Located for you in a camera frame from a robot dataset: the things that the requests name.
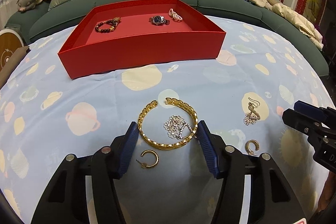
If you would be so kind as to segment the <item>crystal hoop earring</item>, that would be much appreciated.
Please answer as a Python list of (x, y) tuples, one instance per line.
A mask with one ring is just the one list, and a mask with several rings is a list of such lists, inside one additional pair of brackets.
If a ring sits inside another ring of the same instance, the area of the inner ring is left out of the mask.
[(251, 139), (245, 143), (245, 151), (250, 156), (257, 156), (257, 151), (260, 149), (260, 144), (257, 140)]

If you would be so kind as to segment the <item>silver dangling earring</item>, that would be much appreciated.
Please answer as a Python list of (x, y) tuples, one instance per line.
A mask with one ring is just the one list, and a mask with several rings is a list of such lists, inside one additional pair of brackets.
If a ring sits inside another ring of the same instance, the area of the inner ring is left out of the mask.
[(248, 112), (244, 117), (244, 124), (247, 126), (255, 124), (261, 119), (260, 114), (256, 111), (256, 109), (260, 106), (260, 102), (252, 99), (251, 97), (248, 97), (248, 100)]

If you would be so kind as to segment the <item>silver wrist watch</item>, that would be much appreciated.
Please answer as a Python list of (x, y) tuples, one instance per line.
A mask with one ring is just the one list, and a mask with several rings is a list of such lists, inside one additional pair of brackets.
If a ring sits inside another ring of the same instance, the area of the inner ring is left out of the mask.
[(165, 17), (161, 15), (152, 16), (151, 18), (149, 18), (149, 22), (155, 26), (170, 24), (170, 21), (168, 19), (165, 19)]

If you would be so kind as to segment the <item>gold hoop earring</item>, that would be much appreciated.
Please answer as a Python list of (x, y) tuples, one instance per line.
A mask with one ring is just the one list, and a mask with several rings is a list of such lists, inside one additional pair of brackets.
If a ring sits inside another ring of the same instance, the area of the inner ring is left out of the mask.
[(146, 162), (141, 162), (138, 159), (136, 159), (136, 162), (138, 162), (140, 164), (141, 168), (143, 168), (143, 169), (152, 169), (152, 168), (155, 168), (158, 165), (158, 163), (159, 163), (159, 156), (158, 156), (158, 154), (155, 151), (151, 150), (151, 149), (147, 149), (147, 150), (145, 150), (145, 151), (143, 151), (141, 153), (141, 157), (144, 157), (147, 154), (154, 156), (155, 161), (153, 163), (148, 164)]

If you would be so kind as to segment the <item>blue patterned table cloth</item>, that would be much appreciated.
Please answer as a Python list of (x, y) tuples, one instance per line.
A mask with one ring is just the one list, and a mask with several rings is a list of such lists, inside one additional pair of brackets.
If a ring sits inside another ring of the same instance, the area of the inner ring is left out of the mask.
[[(280, 167), (307, 217), (317, 208), (328, 171), (314, 162), (306, 136), (282, 122), (296, 101), (333, 106), (317, 72), (283, 36), (242, 22), (214, 18), (226, 32), (216, 59), (119, 70), (72, 80), (58, 51), (67, 28), (34, 42), (1, 89), (1, 190), (24, 223), (59, 164), (69, 153), (92, 155), (126, 132), (141, 110), (158, 101), (143, 122), (146, 135), (170, 139), (163, 127), (191, 105), (209, 130), (239, 150), (260, 144)], [(261, 119), (244, 124), (248, 97), (260, 102)]]

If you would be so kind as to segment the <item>gold wrist watch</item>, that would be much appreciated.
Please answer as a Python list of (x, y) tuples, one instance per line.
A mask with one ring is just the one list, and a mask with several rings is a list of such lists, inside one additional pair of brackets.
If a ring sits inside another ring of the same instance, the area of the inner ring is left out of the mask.
[(115, 18), (113, 18), (111, 20), (108, 20), (108, 22), (109, 22), (109, 24), (111, 26), (113, 26), (114, 28), (116, 28), (117, 25), (121, 22), (121, 18), (120, 17), (115, 17)]

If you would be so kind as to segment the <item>white wood round appliance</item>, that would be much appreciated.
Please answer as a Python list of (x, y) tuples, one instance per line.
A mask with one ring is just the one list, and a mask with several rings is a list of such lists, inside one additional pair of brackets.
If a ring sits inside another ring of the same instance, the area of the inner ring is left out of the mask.
[(23, 46), (24, 43), (22, 38), (14, 30), (6, 28), (0, 31), (0, 70), (3, 69), (13, 53)]

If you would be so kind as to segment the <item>cream satin blanket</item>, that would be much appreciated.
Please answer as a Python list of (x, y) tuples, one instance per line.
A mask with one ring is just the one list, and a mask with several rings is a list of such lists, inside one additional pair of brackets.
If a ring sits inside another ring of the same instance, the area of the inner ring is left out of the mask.
[(295, 26), (302, 34), (307, 36), (320, 51), (322, 51), (323, 36), (309, 20), (282, 3), (272, 5), (271, 10)]

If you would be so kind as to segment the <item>silver flower pendant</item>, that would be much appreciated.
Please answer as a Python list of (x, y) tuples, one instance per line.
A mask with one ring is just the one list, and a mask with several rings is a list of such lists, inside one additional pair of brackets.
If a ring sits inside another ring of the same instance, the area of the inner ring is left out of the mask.
[(163, 124), (164, 129), (167, 131), (168, 137), (171, 139), (185, 139), (183, 131), (187, 127), (190, 132), (193, 131), (191, 126), (180, 115), (172, 115)]

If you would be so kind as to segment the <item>red shallow cardboard box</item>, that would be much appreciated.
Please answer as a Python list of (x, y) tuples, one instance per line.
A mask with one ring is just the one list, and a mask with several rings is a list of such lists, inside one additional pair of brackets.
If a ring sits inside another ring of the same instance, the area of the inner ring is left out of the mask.
[[(161, 15), (169, 25), (155, 26)], [(120, 17), (116, 28), (108, 20)], [(71, 79), (173, 61), (215, 59), (226, 32), (180, 0), (132, 0), (94, 7), (58, 57)]]

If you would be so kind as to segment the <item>white sheer curtain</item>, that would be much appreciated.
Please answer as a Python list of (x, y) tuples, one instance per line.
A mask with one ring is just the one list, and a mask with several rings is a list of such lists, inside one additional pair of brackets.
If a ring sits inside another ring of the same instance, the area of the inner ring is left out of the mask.
[(1, 0), (0, 17), (1, 17), (1, 30), (5, 28), (8, 19), (17, 12), (18, 0)]

